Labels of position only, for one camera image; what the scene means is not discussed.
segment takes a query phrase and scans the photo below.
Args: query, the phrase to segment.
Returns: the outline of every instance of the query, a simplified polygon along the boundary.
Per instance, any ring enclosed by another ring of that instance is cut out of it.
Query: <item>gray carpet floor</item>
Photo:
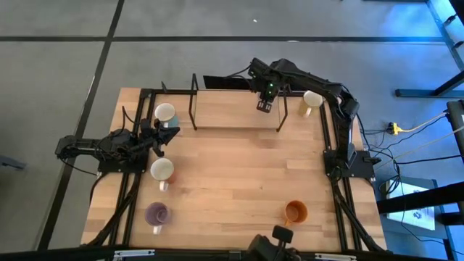
[[[442,20],[452,14],[433,0]],[[0,36],[105,36],[117,0],[0,0]],[[455,21],[449,34],[463,40]],[[362,0],[130,0],[116,36],[441,36],[426,4]],[[60,137],[73,133],[94,76],[103,43],[0,43],[0,154],[28,164],[24,171],[0,168],[0,252],[36,247],[57,186],[62,163],[54,156]],[[444,43],[156,42],[113,43],[104,67],[85,137],[107,134],[121,87],[189,88],[191,74],[227,75],[253,57],[287,58],[301,69],[342,82],[360,102],[367,129],[394,121],[413,127],[439,114],[446,99],[398,99],[396,88],[436,88],[459,72]],[[199,85],[204,83],[199,78]],[[393,146],[401,154],[451,131],[441,120]],[[401,137],[386,136],[384,144]],[[370,136],[372,144],[381,135]],[[457,154],[453,137],[402,160]],[[76,166],[94,171],[96,161]],[[460,159],[402,167],[403,175],[435,178],[440,186],[462,181]],[[388,166],[377,175],[394,174]],[[85,224],[94,177],[73,172],[52,248],[75,247]],[[455,205],[447,206],[453,211]],[[453,228],[464,251],[462,228]],[[400,254],[445,258],[443,246],[411,235],[386,233]]]

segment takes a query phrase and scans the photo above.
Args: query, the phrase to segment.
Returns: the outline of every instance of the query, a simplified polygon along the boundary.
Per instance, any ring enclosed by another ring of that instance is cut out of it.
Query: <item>wooden table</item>
[[[121,89],[112,130],[122,125],[121,106],[134,117],[139,92],[138,88]],[[301,98],[288,98],[289,116],[277,133],[282,98],[275,101],[269,115],[255,109],[257,98],[249,92],[199,91],[195,99],[197,131],[189,118],[188,95],[156,97],[156,105],[173,104],[179,118],[181,131],[165,147],[165,156],[173,161],[178,179],[167,192],[161,192],[149,171],[142,175],[130,245],[246,249],[258,233],[272,238],[273,226],[283,225],[286,202],[299,199],[307,205],[309,216],[303,224],[290,227],[294,231],[291,247],[300,251],[340,251],[334,199],[324,171],[319,110],[313,110],[309,118],[302,118],[297,115]],[[335,147],[331,116],[328,108],[326,111]],[[260,120],[261,117],[267,117],[268,121]],[[202,128],[234,124],[243,128]],[[131,123],[126,121],[126,128],[131,129]],[[362,149],[357,122],[354,130],[355,146]],[[149,164],[155,159],[151,152]],[[83,243],[92,240],[114,212],[121,178],[121,173],[110,173],[95,188]],[[364,179],[352,178],[351,187],[359,220],[376,242],[386,248],[371,185]],[[144,219],[144,211],[152,202],[163,202],[173,212],[170,223],[156,236]],[[125,217],[117,242],[122,241],[124,225]],[[349,246],[353,248],[346,217],[345,226]]]

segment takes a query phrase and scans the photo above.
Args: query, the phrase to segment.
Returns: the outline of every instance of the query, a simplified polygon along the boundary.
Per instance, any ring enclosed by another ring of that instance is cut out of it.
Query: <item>purple mug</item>
[[[167,206],[161,202],[151,203],[145,210],[145,221],[153,225],[153,234],[159,234],[161,227],[170,218],[170,211]]]

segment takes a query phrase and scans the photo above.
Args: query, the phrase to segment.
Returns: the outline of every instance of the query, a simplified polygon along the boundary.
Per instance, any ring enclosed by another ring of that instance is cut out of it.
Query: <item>mug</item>
[[[155,180],[159,181],[160,191],[167,191],[169,184],[174,182],[174,164],[166,158],[155,160],[150,173]]]
[[[285,216],[285,226],[292,223],[303,223],[307,218],[307,208],[305,203],[293,200],[287,203],[283,214]]]
[[[172,104],[163,103],[158,105],[154,110],[154,116],[165,128],[178,126],[178,120],[175,116],[175,108]]]
[[[319,107],[323,103],[321,95],[307,91],[303,94],[303,100],[299,104],[298,114],[309,117],[312,107]]]
[[[170,216],[170,210],[161,202],[151,203],[145,210],[145,221],[153,225],[154,235],[161,233],[162,225],[166,224]]]

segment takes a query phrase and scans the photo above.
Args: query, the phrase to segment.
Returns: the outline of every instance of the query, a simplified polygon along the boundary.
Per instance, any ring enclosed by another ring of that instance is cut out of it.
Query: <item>wooden tabletop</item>
[[[121,106],[134,117],[139,92],[139,88],[121,89],[111,130],[122,125]],[[173,161],[178,178],[167,192],[161,192],[149,171],[142,175],[130,245],[246,249],[258,233],[272,238],[273,226],[283,225],[286,202],[299,199],[307,205],[309,215],[303,224],[290,226],[294,231],[291,247],[340,251],[334,199],[324,171],[319,110],[314,109],[308,118],[300,117],[297,110],[301,98],[288,98],[289,116],[277,133],[283,117],[282,98],[274,102],[272,113],[266,116],[255,113],[257,98],[247,91],[199,91],[194,99],[198,130],[193,129],[189,118],[188,95],[156,96],[156,105],[173,104],[179,118],[181,131],[165,147],[165,156]],[[260,117],[269,117],[269,122]],[[226,128],[233,124],[242,128]],[[131,123],[126,121],[126,128],[131,129]],[[357,122],[353,142],[362,149]],[[156,158],[151,152],[149,166]],[[121,178],[121,173],[110,173],[95,188],[83,243],[92,240],[114,212]],[[364,179],[350,180],[360,222],[377,244],[386,248],[372,187]],[[172,210],[170,222],[156,236],[144,219],[144,211],[152,202],[163,202]],[[349,221],[344,218],[348,243],[353,248]],[[118,242],[122,241],[124,224],[125,216]]]

